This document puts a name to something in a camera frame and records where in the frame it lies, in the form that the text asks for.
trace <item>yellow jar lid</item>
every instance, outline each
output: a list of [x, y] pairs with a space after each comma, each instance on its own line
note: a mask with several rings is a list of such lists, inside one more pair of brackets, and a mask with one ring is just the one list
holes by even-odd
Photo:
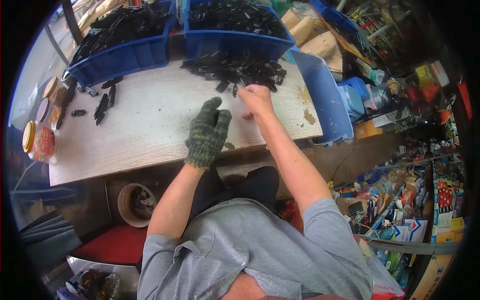
[[59, 79], [56, 76], [52, 76], [49, 79], [47, 85], [43, 89], [43, 98], [45, 98], [45, 97], [48, 98], [48, 97], [50, 97], [50, 95], [52, 95], [53, 90], [57, 86], [58, 81], [59, 81]]
[[24, 137], [22, 139], [22, 146], [26, 153], [32, 151], [33, 142], [35, 140], [36, 125], [33, 121], [27, 123], [24, 130]]

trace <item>white table surface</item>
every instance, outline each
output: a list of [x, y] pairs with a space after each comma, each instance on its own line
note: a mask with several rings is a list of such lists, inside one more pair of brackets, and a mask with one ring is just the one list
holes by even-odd
[[[315, 108], [296, 65], [279, 61], [287, 76], [278, 92], [272, 93], [275, 113], [292, 139], [322, 135]], [[242, 119], [245, 105], [232, 95], [232, 84], [222, 94], [215, 88], [219, 81], [204, 78], [181, 69], [181, 61], [165, 68], [124, 76], [117, 84], [115, 106], [105, 112], [100, 125], [93, 114], [103, 93], [101, 84], [93, 88], [96, 97], [76, 91], [67, 107], [63, 125], [58, 131], [58, 163], [49, 166], [50, 185], [154, 166], [184, 159], [188, 149], [191, 119], [204, 101], [220, 96], [220, 109], [232, 113], [227, 143], [222, 151], [265, 144], [253, 120]], [[75, 109], [87, 114], [73, 118]]]

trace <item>paper bag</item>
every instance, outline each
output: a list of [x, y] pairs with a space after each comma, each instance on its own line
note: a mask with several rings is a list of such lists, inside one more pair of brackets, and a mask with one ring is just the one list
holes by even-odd
[[311, 53], [323, 58], [331, 71], [343, 72], [343, 60], [340, 48], [332, 32], [327, 31], [308, 41], [300, 48], [304, 53]]
[[295, 45], [297, 47], [300, 47], [305, 43], [314, 25], [315, 19], [305, 16], [297, 25], [295, 25], [295, 27], [290, 29], [290, 34], [292, 34], [293, 39], [295, 39]]
[[282, 22], [283, 24], [285, 24], [285, 27], [290, 31], [298, 23], [300, 23], [300, 18], [293, 13], [292, 9], [289, 9], [282, 17]]
[[305, 45], [300, 48], [300, 51], [315, 54], [324, 59], [334, 54], [335, 46], [335, 36], [330, 31], [327, 31], [305, 43]]

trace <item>green knit glove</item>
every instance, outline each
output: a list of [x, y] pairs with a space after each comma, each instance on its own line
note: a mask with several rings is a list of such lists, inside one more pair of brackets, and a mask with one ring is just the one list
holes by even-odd
[[189, 150], [185, 162], [194, 168], [207, 170], [227, 139], [232, 115], [226, 109], [218, 110], [220, 104], [220, 97], [205, 101], [200, 113], [192, 120], [190, 136], [185, 141]]

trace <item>gray cloth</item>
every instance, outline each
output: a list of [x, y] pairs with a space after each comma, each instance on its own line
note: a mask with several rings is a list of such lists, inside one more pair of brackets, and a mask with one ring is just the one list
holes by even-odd
[[190, 223], [180, 245], [147, 237], [137, 298], [218, 299], [243, 270], [269, 296], [370, 299], [370, 271], [333, 199], [312, 204], [303, 225], [305, 236], [251, 199], [217, 204]]

